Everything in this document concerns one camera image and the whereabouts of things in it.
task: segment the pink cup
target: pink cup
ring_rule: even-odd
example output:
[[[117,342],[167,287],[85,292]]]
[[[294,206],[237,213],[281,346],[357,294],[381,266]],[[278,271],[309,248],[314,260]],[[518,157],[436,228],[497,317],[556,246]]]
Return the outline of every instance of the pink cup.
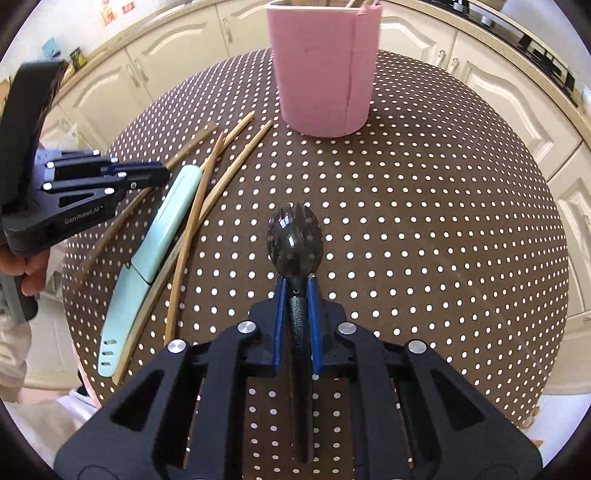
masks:
[[[281,114],[303,135],[334,138],[367,121],[374,91],[381,5],[267,5]]]

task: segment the chopstick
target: chopstick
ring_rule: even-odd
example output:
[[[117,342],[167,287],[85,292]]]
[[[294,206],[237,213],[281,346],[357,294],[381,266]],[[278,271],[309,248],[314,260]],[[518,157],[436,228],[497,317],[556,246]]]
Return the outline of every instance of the chopstick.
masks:
[[[368,5],[377,5],[379,0],[349,0],[345,8],[361,8]]]
[[[259,142],[263,139],[263,137],[267,134],[271,126],[272,121],[269,120],[254,136],[254,138],[248,143],[244,150],[238,155],[236,160],[234,160],[232,165],[228,168],[228,170],[226,170],[226,173],[224,173],[222,178],[220,178],[220,180],[216,183],[216,186],[213,188],[213,190],[209,193],[209,195],[207,195],[207,198],[203,202],[201,213],[199,215],[199,221],[197,223],[196,231],[199,230],[199,227],[205,220],[205,217],[209,214],[217,200],[222,196],[222,193],[227,188],[230,181],[234,178],[234,175],[238,172],[238,170],[240,170],[243,163],[250,156],[250,154],[253,152],[253,150],[256,148]],[[115,373],[113,375],[113,383],[115,383],[115,385],[120,385],[125,376],[125,371],[127,369],[127,366],[129,365],[129,361],[131,360],[131,356],[133,354],[133,351],[135,350],[135,346],[139,341],[141,332],[144,330],[144,326],[148,321],[148,317],[154,310],[156,302],[160,298],[160,294],[164,289],[164,285],[170,278],[170,274],[172,273],[172,270],[177,263],[177,258],[184,241],[184,236],[186,234],[187,231],[183,232],[181,238],[177,241],[174,248],[170,252],[168,258],[164,262],[162,269],[160,269],[160,272],[154,280],[154,283],[152,284],[152,287],[150,288],[148,295],[146,296],[146,299],[144,300],[144,303],[134,320],[134,325],[129,333],[129,336],[127,337],[127,340],[121,352],[121,357],[119,358],[119,363],[117,364],[117,368],[115,369]]]
[[[164,344],[168,345],[174,336],[175,328],[174,326],[177,323],[177,314],[178,314],[178,298],[180,297],[181,293],[181,283],[183,282],[184,276],[184,267],[187,263],[187,259],[189,257],[189,249],[191,247],[191,241],[195,233],[197,233],[197,222],[199,221],[199,216],[201,213],[201,208],[203,206],[203,199],[205,198],[205,192],[207,190],[207,186],[209,185],[209,180],[211,179],[213,173],[213,167],[216,164],[217,158],[221,155],[222,151],[225,149],[225,136],[224,134],[220,134],[217,139],[215,146],[213,147],[213,151],[209,158],[204,162],[205,171],[203,172],[203,177],[199,182],[199,188],[197,189],[197,194],[195,195],[195,199],[193,200],[193,206],[191,207],[191,213],[189,213],[189,220],[187,221],[187,226],[185,227],[185,235],[183,236],[183,244],[181,246],[180,253],[178,255],[177,261],[177,268],[174,271],[174,280],[173,280],[173,288],[170,292],[170,303],[168,304],[168,315],[166,315],[166,333],[164,335]]]
[[[171,158],[165,165],[168,171],[171,171],[187,154],[195,148],[199,142],[205,140],[217,127],[216,124],[213,122],[208,122],[204,128],[199,130],[195,134],[195,138],[191,139],[183,148],[181,148],[176,155]],[[147,189],[143,189],[138,195],[132,200],[132,202],[121,212],[118,217],[113,221],[110,227],[103,233],[103,235],[99,238],[96,245],[86,254],[86,258],[80,264],[76,275],[74,276],[73,284],[81,285],[83,284],[88,275],[90,274],[90,269],[92,265],[96,262],[99,258],[103,250],[107,245],[109,245],[110,241],[113,237],[121,230],[125,221],[129,218],[129,216],[135,211],[135,209],[139,206],[139,204],[152,192],[152,188],[149,187]]]

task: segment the kitchen cabinet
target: kitchen cabinet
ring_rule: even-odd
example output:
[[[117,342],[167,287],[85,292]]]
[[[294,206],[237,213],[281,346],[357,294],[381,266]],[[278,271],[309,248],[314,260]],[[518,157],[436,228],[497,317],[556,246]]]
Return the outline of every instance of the kitchen cabinet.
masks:
[[[123,49],[92,70],[59,106],[91,145],[106,150],[151,103],[152,97]]]
[[[591,392],[591,312],[566,320],[564,336],[544,388],[549,395]]]
[[[591,151],[589,147],[581,145],[548,182],[548,186],[556,201],[569,249],[569,315],[579,313],[577,310],[591,310]]]
[[[77,139],[79,149],[91,148],[86,139],[79,132],[77,133],[77,127],[68,120],[64,110],[55,106],[45,118],[39,142],[45,148],[58,148],[65,138],[72,135],[72,132],[74,132],[73,140]]]
[[[229,57],[215,6],[157,28],[128,45],[127,52],[154,100]]]
[[[457,30],[400,5],[382,3],[379,48],[447,68]]]
[[[556,104],[522,71],[459,32],[447,71],[480,95],[523,140],[546,180],[581,138]]]
[[[217,13],[231,57],[270,48],[268,0],[231,0],[217,4]]]

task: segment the screw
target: screw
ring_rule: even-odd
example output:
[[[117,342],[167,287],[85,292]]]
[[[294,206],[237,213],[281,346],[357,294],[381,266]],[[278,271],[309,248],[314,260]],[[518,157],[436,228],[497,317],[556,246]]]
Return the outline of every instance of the screw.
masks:
[[[168,351],[170,353],[180,353],[187,348],[187,342],[184,340],[173,340],[168,344]]]
[[[252,333],[256,330],[256,323],[255,322],[251,322],[250,320],[247,320],[245,322],[239,323],[238,324],[238,331],[240,333]]]
[[[425,353],[427,351],[427,345],[425,345],[425,343],[423,343],[421,340],[413,340],[408,344],[408,349],[412,353],[420,355],[421,353]]]
[[[343,335],[352,335],[357,331],[357,326],[351,322],[343,322],[338,328]]]

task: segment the round table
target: round table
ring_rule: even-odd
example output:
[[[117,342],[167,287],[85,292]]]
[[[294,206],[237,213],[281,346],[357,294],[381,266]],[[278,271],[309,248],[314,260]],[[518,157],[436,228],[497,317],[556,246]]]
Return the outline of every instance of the round table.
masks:
[[[380,339],[424,340],[508,419],[523,422],[563,333],[567,250],[546,182],[506,122],[445,71],[380,52],[366,125],[342,138],[303,137],[281,119],[272,55],[262,50],[175,87],[123,132],[111,152],[121,161],[164,161],[207,121],[230,130],[251,110],[254,122],[226,150],[214,179],[262,124],[273,119],[274,126],[196,236],[178,336],[208,342],[244,320],[252,303],[272,295],[276,274],[265,250],[267,222],[279,206],[307,202],[324,234],[317,271],[324,297],[341,303],[351,321]],[[186,161],[200,164],[212,142]],[[81,291],[68,280],[107,225],[69,242],[67,316],[100,401],[117,391],[96,372],[115,277],[164,195],[161,189],[144,200]],[[169,294],[170,285],[127,378],[163,347]],[[292,460],[288,385],[283,377],[249,382],[245,478],[331,473],[350,479],[346,381],[314,382],[317,459],[309,465]]]

